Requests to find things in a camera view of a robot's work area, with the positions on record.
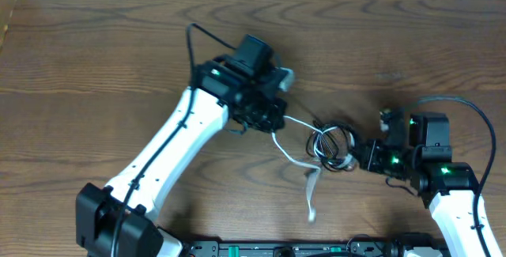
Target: green connector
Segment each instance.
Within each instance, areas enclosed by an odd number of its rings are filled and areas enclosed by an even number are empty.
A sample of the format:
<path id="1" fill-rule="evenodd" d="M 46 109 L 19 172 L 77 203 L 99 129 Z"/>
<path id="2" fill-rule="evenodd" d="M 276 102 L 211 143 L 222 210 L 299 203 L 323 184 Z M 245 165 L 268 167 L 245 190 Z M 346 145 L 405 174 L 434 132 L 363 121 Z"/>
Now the green connector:
<path id="1" fill-rule="evenodd" d="M 239 257 L 239 246 L 229 246 L 228 257 Z"/>

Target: wooden table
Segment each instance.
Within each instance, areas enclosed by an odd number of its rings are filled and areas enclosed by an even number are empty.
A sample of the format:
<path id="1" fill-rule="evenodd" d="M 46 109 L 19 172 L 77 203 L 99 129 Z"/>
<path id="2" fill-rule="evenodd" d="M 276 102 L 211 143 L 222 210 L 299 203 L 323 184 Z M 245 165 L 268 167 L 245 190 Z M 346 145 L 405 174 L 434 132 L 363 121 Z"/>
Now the wooden table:
<path id="1" fill-rule="evenodd" d="M 75 196 L 128 165 L 172 113 L 188 82 L 190 22 L 273 45 L 297 77 L 288 113 L 306 121 L 348 119 L 375 137 L 383 107 L 441 93 L 474 101 L 497 132 L 484 196 L 506 249 L 506 0 L 19 0 L 0 54 L 0 255 L 85 254 Z M 224 51 L 195 33 L 198 62 Z M 490 138 L 479 116 L 453 103 L 422 109 L 447 113 L 454 161 L 481 177 Z M 300 159 L 308 135 L 294 123 L 278 133 Z M 440 237 L 419 198 L 360 170 L 324 173 L 309 225 L 303 172 L 268 134 L 221 132 L 158 223 L 223 240 Z"/>

